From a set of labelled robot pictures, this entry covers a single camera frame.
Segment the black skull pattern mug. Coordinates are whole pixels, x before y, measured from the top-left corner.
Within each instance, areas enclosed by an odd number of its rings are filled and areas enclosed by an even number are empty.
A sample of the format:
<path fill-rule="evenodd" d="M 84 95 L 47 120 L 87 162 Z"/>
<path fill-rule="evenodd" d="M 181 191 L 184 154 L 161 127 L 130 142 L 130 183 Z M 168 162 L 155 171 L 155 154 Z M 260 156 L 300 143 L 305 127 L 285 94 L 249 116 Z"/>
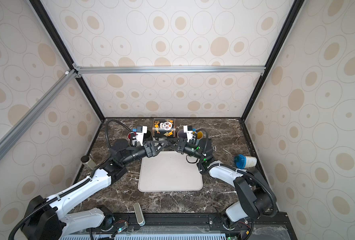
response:
<path fill-rule="evenodd" d="M 152 135 L 156 139 L 169 139 L 176 137 L 176 119 L 154 118 Z"/>

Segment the blue mug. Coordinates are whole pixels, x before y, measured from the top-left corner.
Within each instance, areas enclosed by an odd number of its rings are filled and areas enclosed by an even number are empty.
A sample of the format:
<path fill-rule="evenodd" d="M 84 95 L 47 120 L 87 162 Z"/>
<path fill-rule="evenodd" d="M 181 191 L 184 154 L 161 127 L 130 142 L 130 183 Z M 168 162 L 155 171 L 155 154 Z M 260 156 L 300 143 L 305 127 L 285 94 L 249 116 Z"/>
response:
<path fill-rule="evenodd" d="M 199 129 L 196 132 L 196 138 L 201 140 L 207 136 L 207 131 L 205 129 Z"/>

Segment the pink mug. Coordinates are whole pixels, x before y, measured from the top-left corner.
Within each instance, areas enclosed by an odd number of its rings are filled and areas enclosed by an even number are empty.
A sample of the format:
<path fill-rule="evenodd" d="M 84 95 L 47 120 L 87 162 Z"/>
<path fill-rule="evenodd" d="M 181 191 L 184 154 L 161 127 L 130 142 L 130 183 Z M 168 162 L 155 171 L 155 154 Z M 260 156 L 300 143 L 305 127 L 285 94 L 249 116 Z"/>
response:
<path fill-rule="evenodd" d="M 183 130 L 179 130 L 177 136 L 179 138 L 186 138 L 186 133 Z"/>

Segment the white mug red inside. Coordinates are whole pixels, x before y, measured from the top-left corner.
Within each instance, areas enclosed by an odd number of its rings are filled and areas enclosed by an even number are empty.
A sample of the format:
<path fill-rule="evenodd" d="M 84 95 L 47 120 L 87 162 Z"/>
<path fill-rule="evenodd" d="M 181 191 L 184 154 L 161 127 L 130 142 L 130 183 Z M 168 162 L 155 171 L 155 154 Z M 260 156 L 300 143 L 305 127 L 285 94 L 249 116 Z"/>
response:
<path fill-rule="evenodd" d="M 127 137 L 130 141 L 136 141 L 136 134 L 134 132 L 128 133 Z"/>

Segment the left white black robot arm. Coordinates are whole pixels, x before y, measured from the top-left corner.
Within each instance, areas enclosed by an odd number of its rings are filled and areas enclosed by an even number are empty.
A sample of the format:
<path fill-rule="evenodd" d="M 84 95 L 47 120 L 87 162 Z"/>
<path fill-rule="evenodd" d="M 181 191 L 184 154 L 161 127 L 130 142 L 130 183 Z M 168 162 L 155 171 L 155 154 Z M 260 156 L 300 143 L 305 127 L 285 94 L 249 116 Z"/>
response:
<path fill-rule="evenodd" d="M 13 240 L 21 231 L 29 240 L 59 240 L 61 237 L 79 230 L 96 228 L 108 219 L 109 212 L 103 207 L 71 215 L 78 204 L 117 182 L 127 173 L 127 166 L 143 158 L 157 156 L 170 141 L 145 141 L 146 130 L 140 127 L 129 132 L 129 140 L 117 139 L 111 142 L 108 133 L 105 139 L 108 158 L 95 166 L 92 172 L 80 182 L 47 198 L 37 196 L 32 199 L 23 219 L 11 230 L 8 239 Z"/>

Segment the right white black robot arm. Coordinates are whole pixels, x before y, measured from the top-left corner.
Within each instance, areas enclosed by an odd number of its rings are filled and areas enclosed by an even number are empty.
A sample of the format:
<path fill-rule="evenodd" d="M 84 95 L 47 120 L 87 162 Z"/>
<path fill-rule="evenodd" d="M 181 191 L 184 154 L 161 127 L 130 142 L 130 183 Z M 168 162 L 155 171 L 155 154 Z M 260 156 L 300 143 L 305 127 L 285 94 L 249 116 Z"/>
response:
<path fill-rule="evenodd" d="M 232 229 L 244 218 L 253 221 L 261 216 L 275 217 L 278 213 L 277 199 L 261 173 L 256 168 L 238 169 L 216 160 L 209 143 L 209 139 L 204 141 L 203 146 L 190 143 L 184 138 L 168 140 L 168 146 L 173 150 L 196 159 L 193 163 L 200 174 L 209 174 L 234 187 L 238 201 L 218 214 L 223 226 Z"/>

